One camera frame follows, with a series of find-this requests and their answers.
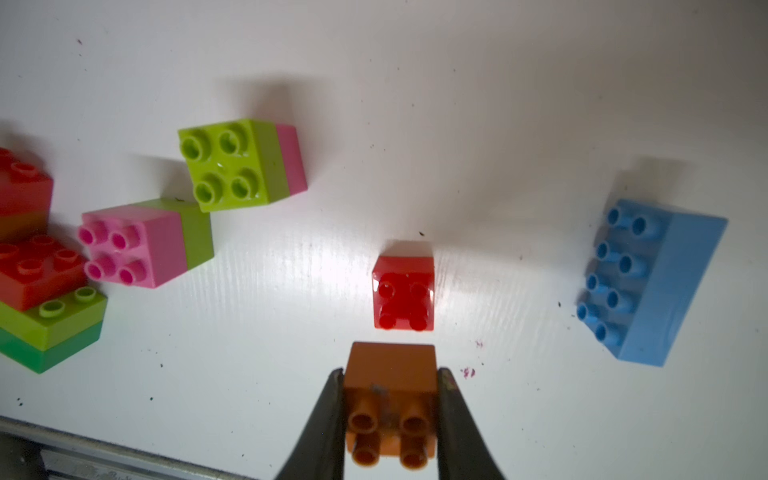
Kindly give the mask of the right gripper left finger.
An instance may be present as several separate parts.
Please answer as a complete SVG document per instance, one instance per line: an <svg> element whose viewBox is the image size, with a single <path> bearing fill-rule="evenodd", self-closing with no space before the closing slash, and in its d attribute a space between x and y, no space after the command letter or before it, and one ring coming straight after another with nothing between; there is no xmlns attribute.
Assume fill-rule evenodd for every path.
<svg viewBox="0 0 768 480"><path fill-rule="evenodd" d="M343 369L333 370L277 480L344 478Z"/></svg>

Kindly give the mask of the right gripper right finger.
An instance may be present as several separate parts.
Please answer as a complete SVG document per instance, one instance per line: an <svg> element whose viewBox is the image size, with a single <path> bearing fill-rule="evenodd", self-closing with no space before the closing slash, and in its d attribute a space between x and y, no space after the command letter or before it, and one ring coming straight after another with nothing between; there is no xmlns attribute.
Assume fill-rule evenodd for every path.
<svg viewBox="0 0 768 480"><path fill-rule="evenodd" d="M440 480L504 480L452 372L437 371L437 461Z"/></svg>

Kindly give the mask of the light blue long lego brick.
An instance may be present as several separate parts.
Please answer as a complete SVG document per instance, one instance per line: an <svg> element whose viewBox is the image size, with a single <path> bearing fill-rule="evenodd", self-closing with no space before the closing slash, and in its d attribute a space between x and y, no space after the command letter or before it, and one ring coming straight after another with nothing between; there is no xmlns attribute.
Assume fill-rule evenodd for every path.
<svg viewBox="0 0 768 480"><path fill-rule="evenodd" d="M618 200L596 237L576 318L615 358L663 366L727 225Z"/></svg>

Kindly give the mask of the pink lego brick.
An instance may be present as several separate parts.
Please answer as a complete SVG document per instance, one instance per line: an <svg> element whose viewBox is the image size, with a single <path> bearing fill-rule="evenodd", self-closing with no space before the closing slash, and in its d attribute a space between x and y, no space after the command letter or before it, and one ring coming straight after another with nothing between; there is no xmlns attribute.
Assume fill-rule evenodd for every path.
<svg viewBox="0 0 768 480"><path fill-rule="evenodd" d="M77 238L93 281L154 289L187 271L181 216L142 206L86 212Z"/></svg>
<svg viewBox="0 0 768 480"><path fill-rule="evenodd" d="M278 123L276 131L290 195L305 192L308 183L296 127Z"/></svg>

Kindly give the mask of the lime green lego brick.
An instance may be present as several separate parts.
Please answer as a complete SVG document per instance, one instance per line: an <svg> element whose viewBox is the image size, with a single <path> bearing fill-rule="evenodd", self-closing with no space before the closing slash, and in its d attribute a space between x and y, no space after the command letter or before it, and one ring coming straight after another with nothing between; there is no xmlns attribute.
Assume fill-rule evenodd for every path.
<svg viewBox="0 0 768 480"><path fill-rule="evenodd" d="M86 286L25 311L1 303L1 328L46 351L102 322L107 301L105 295Z"/></svg>

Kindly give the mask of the small red lego brick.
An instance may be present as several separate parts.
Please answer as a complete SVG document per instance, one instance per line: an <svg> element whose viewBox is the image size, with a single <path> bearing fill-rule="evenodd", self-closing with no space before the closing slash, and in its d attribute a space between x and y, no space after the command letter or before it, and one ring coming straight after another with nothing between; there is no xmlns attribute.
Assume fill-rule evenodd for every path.
<svg viewBox="0 0 768 480"><path fill-rule="evenodd" d="M48 235L1 244L1 301L25 311L87 285L85 259Z"/></svg>

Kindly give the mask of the red long lego brick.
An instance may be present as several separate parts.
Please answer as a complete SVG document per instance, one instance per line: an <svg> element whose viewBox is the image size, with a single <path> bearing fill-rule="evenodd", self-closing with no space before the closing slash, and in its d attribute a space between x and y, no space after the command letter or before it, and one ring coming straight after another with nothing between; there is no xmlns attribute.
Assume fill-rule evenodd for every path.
<svg viewBox="0 0 768 480"><path fill-rule="evenodd" d="M1 149L1 216L48 212L54 181L43 170Z"/></svg>

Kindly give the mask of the dark green lego brick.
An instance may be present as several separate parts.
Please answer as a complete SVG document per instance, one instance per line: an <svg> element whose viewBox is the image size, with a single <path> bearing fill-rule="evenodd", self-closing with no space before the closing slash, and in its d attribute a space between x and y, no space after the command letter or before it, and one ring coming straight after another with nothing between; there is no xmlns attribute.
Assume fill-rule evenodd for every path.
<svg viewBox="0 0 768 480"><path fill-rule="evenodd" d="M32 372L41 374L97 342L102 326L102 322L97 323L48 350L39 350L2 329L1 353Z"/></svg>

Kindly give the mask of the orange brown lego brick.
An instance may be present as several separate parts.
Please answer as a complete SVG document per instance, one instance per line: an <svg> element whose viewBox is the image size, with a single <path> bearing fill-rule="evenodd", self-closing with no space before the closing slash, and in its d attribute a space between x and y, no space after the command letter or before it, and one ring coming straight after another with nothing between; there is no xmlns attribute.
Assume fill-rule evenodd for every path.
<svg viewBox="0 0 768 480"><path fill-rule="evenodd" d="M48 211L2 216L0 221L1 242L22 241L30 236L45 234L48 228Z"/></svg>

